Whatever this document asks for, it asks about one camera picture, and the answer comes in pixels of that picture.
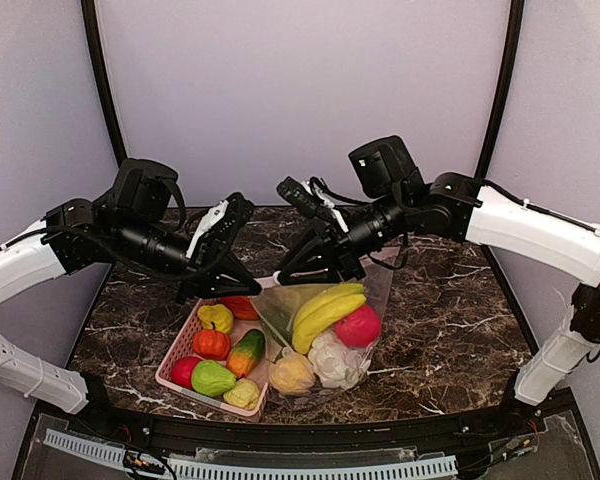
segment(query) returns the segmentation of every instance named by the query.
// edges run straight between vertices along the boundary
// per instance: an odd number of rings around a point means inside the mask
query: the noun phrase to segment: pink basket
[[[171,348],[169,348],[167,356],[164,358],[164,360],[162,360],[162,363],[156,372],[156,381],[160,385],[173,390],[178,395],[183,396],[195,403],[206,405],[209,408],[213,408],[214,410],[219,410],[221,412],[231,413],[245,420],[257,422],[262,416],[262,411],[264,410],[264,405],[266,403],[267,390],[269,388],[269,362],[266,359],[263,359],[260,364],[247,376],[248,379],[253,380],[260,387],[260,399],[258,400],[258,406],[253,410],[245,410],[234,407],[233,405],[229,405],[228,403],[222,401],[222,397],[211,398],[205,395],[200,395],[193,390],[176,385],[171,381],[171,369],[176,361],[182,357],[197,356],[193,353],[193,337],[196,333],[202,330],[202,323],[200,323],[200,319],[198,318],[198,309],[202,305],[214,305],[216,303],[216,300],[200,300],[196,304],[195,308],[191,312],[191,315],[189,315],[189,318],[171,345]],[[236,320],[233,331],[231,332],[231,335],[229,335],[231,338],[231,345],[238,343],[245,333],[254,328],[260,330],[260,322]]]

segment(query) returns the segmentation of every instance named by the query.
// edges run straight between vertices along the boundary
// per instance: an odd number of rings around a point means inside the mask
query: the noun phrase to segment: yellow banana
[[[327,288],[324,292],[313,297],[298,310],[293,321],[293,329],[295,330],[298,328],[298,325],[300,325],[305,318],[312,315],[319,308],[322,308],[341,297],[360,293],[364,293],[364,285],[361,283],[341,283]]]
[[[315,338],[324,332],[338,320],[355,312],[367,301],[361,293],[346,295],[327,305],[318,308],[309,316],[303,318],[302,322],[293,331],[293,348],[296,352],[306,355],[311,348]]]

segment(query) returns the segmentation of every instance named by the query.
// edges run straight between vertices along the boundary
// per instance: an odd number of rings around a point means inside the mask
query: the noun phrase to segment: plastic bag
[[[374,256],[386,263],[393,264],[400,247],[387,247]],[[366,277],[358,283],[365,286],[366,304],[372,307],[382,318],[386,311],[389,290],[393,280],[393,271],[385,269],[368,259],[362,261]],[[276,362],[284,365],[284,358],[298,355],[293,351],[293,321],[298,310],[310,299],[322,293],[331,284],[274,286],[265,288],[252,299],[253,306],[261,317],[262,331],[267,337],[266,358],[272,364],[274,375]],[[353,388],[366,377],[365,372],[371,363],[371,356],[378,340],[364,349],[350,349],[340,342],[330,327],[314,340],[316,349],[309,351],[307,358],[313,358],[317,365],[313,371],[317,374],[315,384],[310,390],[298,388],[293,394],[282,394],[271,389],[268,401],[283,404],[292,410],[310,408],[329,401],[335,395]],[[289,388],[294,390],[291,382]]]

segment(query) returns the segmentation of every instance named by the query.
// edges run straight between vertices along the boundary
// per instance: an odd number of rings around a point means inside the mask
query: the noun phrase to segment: brown marble surface
[[[256,276],[270,275],[306,221],[287,207],[257,208],[234,246]],[[154,375],[194,306],[177,286],[115,267],[79,340],[71,368],[100,375],[120,407],[237,421],[157,384]],[[529,349],[480,249],[412,239],[395,272],[368,379],[329,403],[291,412],[269,403],[262,423],[375,422],[498,403]]]

